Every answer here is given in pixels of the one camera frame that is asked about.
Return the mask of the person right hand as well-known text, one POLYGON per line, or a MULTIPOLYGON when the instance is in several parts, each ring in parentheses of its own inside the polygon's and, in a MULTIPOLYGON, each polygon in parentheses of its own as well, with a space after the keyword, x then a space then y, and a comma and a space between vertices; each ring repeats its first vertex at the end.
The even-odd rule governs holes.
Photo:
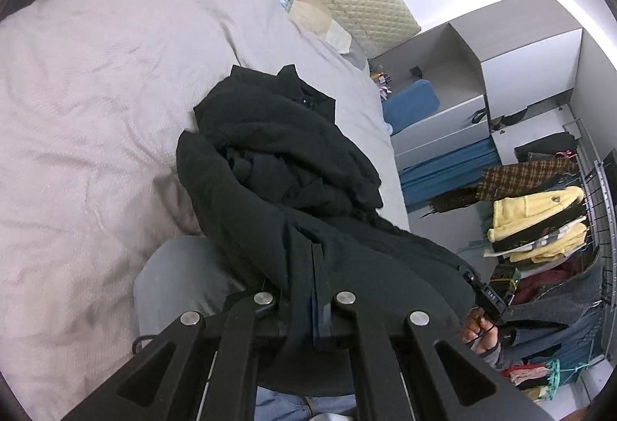
POLYGON ((488 365, 497 368, 501 344, 497 326, 480 308, 473 308, 463 322, 460 340, 482 358, 488 365))

